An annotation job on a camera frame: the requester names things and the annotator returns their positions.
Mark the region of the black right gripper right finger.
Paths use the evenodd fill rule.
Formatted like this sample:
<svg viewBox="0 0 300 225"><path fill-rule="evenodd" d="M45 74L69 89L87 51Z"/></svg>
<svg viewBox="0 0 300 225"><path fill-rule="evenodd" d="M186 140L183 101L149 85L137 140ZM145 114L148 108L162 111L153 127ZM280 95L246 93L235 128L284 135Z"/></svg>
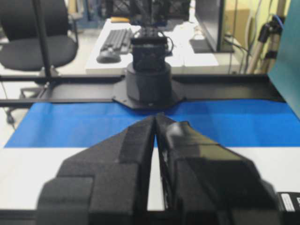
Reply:
<svg viewBox="0 0 300 225"><path fill-rule="evenodd" d="M275 191L252 160L194 130L156 116L166 208L183 225L277 225Z"/></svg>

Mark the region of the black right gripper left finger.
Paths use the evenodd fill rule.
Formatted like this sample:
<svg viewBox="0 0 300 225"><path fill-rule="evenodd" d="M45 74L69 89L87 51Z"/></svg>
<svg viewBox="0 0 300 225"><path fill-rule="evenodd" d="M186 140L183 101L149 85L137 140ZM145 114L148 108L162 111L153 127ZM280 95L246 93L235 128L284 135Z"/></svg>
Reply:
<svg viewBox="0 0 300 225"><path fill-rule="evenodd" d="M132 225L147 210L155 118L66 158L37 204L39 225Z"/></svg>

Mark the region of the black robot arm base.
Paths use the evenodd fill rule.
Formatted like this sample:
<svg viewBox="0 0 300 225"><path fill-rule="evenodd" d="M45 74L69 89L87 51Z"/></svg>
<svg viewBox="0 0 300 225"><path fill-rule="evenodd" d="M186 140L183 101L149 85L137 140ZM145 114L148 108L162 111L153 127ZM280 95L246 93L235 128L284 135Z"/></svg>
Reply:
<svg viewBox="0 0 300 225"><path fill-rule="evenodd" d="M133 0L130 23L140 29L131 37L133 60L125 76L113 86L112 100L131 109L166 109L186 99L182 84L172 79L171 66L165 61L172 52L170 38L157 26L155 0Z"/></svg>

